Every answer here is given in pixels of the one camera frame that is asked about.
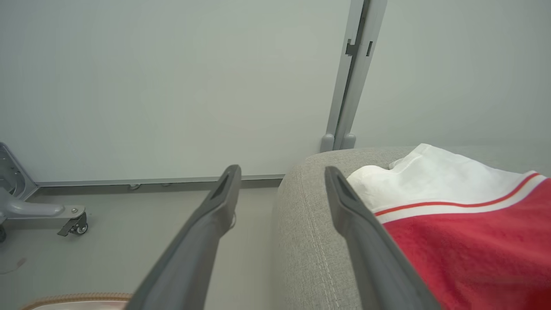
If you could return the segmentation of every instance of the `red stripe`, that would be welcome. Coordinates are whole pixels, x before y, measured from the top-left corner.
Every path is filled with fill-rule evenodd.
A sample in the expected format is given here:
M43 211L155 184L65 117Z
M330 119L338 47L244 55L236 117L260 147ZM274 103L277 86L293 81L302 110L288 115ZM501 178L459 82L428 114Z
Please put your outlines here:
M455 203L455 202L443 202L443 201L419 202L419 203L417 203L417 204L399 206L399 207L394 207L394 208L382 210L382 211L376 212L376 213L375 213L375 216L387 214L387 213L394 212L394 211L398 211L398 210L402 210L402 209L409 209L409 208L420 207L420 206L444 205L444 206L458 206L458 207L472 208L472 207L483 207L483 206L493 205L493 204L496 204L496 203L498 203L498 202L502 202L502 201L504 201L504 200L507 200L507 199L509 199L510 197L512 197L513 195L515 195L519 190L522 189L522 187L523 187L526 183L528 183L528 181L530 181L532 178L536 177L537 175L539 175L539 173L532 173L531 175L527 176L526 179L524 179L522 182L520 182L520 184L517 185L517 187L515 187L515 189L513 189L512 192L510 192L510 193L508 193L507 195L505 195L505 196L503 196L503 197L501 197L501 198L498 198L498 199L496 199L496 200L492 200L492 201L488 201L488 202L483 202L483 203L481 203L481 204L469 204L469 205L467 205L467 204L457 204L457 203Z

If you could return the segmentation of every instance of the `gray fabric upholstery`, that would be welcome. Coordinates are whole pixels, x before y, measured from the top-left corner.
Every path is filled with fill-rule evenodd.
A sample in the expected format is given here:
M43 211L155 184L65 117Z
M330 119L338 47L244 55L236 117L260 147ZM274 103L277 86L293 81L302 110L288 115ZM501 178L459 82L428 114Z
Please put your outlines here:
M323 172L339 168L347 177L365 165L388 165L415 147L348 149L316 154L283 179L273 210L274 302L278 309L361 307L344 239L329 213ZM548 147L444 147L494 168L551 175Z

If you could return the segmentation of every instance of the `red and white cloth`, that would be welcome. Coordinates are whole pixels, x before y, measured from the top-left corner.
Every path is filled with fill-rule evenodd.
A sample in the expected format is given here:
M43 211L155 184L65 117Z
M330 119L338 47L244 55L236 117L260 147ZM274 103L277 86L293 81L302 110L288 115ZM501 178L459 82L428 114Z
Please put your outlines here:
M422 144L348 182L444 308L551 309L551 179Z

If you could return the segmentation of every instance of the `gray floor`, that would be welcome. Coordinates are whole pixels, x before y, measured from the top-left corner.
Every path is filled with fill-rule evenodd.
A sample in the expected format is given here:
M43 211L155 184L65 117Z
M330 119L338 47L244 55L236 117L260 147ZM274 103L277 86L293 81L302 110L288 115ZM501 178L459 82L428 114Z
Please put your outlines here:
M270 309L271 213L279 180L246 181L237 223L220 241L205 309ZM0 244L0 304L86 292L132 293L211 184L55 188L33 202L84 205L89 231L58 236L58 223L6 222Z

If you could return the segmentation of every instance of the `white partition panel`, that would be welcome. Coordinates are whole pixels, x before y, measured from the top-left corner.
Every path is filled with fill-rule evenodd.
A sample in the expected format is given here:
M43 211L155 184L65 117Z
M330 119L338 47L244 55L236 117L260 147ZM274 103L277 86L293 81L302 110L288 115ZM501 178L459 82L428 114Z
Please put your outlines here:
M548 0L388 0L355 147L549 143L550 51Z
M41 185L283 174L319 150L349 6L3 1L0 141Z

